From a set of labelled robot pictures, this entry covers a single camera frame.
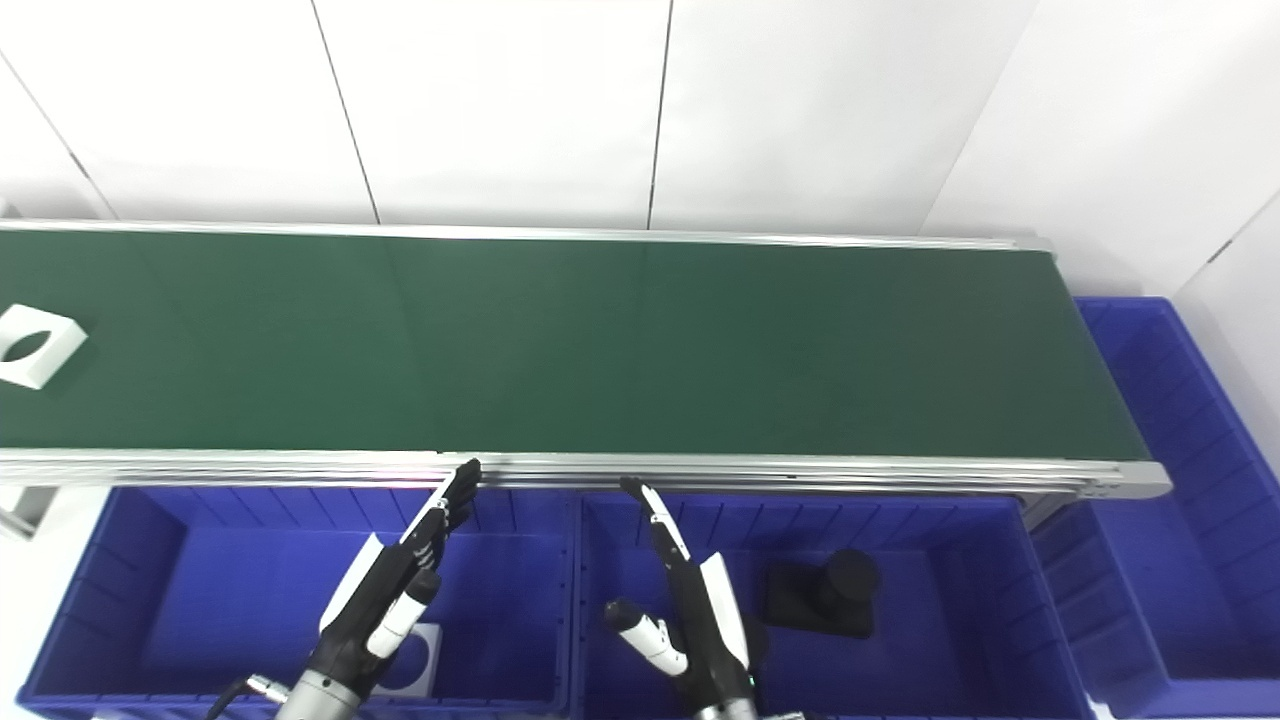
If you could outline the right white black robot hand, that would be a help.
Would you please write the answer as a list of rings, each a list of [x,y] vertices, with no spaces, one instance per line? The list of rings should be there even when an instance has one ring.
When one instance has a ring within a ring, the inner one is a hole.
[[[675,516],[648,483],[623,477],[621,489],[643,509],[677,618],[667,623],[617,598],[605,624],[671,679],[692,719],[756,719],[751,643],[722,553],[691,556]]]

